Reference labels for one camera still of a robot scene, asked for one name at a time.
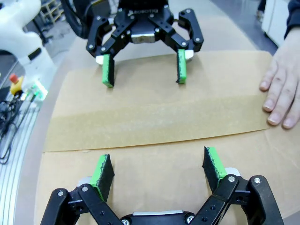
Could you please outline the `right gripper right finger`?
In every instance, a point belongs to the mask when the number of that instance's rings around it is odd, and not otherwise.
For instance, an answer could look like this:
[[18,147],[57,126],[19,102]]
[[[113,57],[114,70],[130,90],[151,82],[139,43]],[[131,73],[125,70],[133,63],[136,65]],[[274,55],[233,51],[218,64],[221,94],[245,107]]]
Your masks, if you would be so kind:
[[282,225],[283,219],[267,179],[246,180],[228,173],[213,147],[204,148],[202,167],[212,194],[196,213],[194,224],[218,225],[231,205],[239,205],[249,225]]

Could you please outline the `person's left hand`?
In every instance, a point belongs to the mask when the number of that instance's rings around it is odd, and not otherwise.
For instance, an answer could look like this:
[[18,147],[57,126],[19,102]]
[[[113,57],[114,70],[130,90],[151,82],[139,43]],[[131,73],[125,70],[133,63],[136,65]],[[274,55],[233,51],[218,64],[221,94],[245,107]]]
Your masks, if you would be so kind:
[[293,128],[300,119],[300,29],[293,28],[275,52],[259,89],[266,91],[263,109],[268,123]]

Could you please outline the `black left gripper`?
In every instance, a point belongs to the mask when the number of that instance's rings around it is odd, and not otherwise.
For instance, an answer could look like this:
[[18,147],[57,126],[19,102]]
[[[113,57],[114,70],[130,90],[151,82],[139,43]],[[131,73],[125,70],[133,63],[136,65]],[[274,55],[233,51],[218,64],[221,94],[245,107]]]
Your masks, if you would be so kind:
[[86,50],[102,63],[102,83],[114,86],[114,57],[129,42],[153,43],[162,40],[177,53],[177,83],[187,78],[186,51],[200,51],[204,38],[195,12],[186,8],[179,12],[178,25],[187,30],[185,40],[172,27],[175,21],[167,0],[120,0],[114,18],[116,30],[103,43],[103,37],[112,30],[107,18],[95,18],[92,22]]

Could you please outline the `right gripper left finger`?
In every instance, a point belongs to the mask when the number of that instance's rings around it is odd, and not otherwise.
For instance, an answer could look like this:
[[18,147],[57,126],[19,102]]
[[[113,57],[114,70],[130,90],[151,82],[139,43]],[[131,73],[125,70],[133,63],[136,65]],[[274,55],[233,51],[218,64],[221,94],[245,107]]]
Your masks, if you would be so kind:
[[110,155],[103,154],[89,182],[71,192],[65,188],[52,191],[41,224],[74,225],[81,214],[89,213],[98,225],[121,225],[121,220],[107,204],[113,177]]

